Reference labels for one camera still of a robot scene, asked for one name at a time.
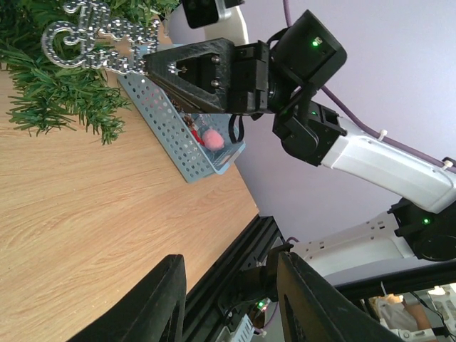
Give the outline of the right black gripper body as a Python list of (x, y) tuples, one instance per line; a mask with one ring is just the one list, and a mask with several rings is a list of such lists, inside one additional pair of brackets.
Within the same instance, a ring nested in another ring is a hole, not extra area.
[(230, 67), (227, 112), (256, 115), (268, 110), (269, 46), (257, 41), (236, 46)]

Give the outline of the small green christmas tree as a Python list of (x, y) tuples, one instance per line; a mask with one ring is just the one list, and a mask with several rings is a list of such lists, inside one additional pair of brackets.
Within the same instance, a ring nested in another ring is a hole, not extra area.
[[(128, 106), (119, 89), (108, 85), (105, 69), (62, 68), (50, 62), (41, 47), (41, 37), (55, 21), (76, 23), (76, 14), (66, 14), (67, 1), (3, 1), (1, 3), (1, 67), (13, 81), (16, 95), (9, 112), (19, 130), (48, 133), (81, 124), (100, 136), (103, 144), (118, 139), (124, 122), (117, 110)], [(171, 14), (176, 1), (104, 1), (115, 17), (146, 25)], [(55, 38), (55, 50), (72, 59), (77, 46), (65, 46), (64, 35)]]

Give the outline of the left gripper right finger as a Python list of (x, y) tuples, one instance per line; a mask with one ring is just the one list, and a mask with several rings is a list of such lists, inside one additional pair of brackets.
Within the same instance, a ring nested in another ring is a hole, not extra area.
[(285, 341), (401, 340), (358, 309), (295, 253), (280, 253), (276, 285)]

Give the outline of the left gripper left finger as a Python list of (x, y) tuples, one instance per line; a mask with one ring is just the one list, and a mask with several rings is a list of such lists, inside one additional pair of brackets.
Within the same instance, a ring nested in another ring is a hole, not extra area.
[(167, 255), (119, 302), (71, 341), (181, 341), (186, 299), (185, 261)]

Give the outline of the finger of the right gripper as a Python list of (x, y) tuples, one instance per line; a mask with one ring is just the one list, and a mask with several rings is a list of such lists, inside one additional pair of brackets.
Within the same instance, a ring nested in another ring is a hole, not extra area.
[(233, 53), (234, 44), (231, 41), (216, 38), (146, 54), (143, 59), (147, 75), (179, 73), (181, 76), (193, 74), (207, 79), (214, 90), (210, 99), (213, 113), (226, 113)]
[(147, 77), (160, 86), (186, 113), (214, 112), (214, 106), (210, 102), (214, 90), (207, 79), (193, 74), (181, 76), (179, 73), (148, 73)]

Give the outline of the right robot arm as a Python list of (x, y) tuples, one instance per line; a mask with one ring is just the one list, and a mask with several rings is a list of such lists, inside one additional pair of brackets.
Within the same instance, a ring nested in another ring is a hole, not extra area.
[(145, 55), (147, 77), (191, 113), (229, 115), (232, 142), (245, 116), (274, 116), (283, 149), (400, 196), (387, 212), (294, 247), (320, 275), (389, 259), (455, 259), (455, 164), (436, 160), (344, 118), (313, 98), (346, 62), (342, 45), (310, 11), (267, 42), (212, 38)]

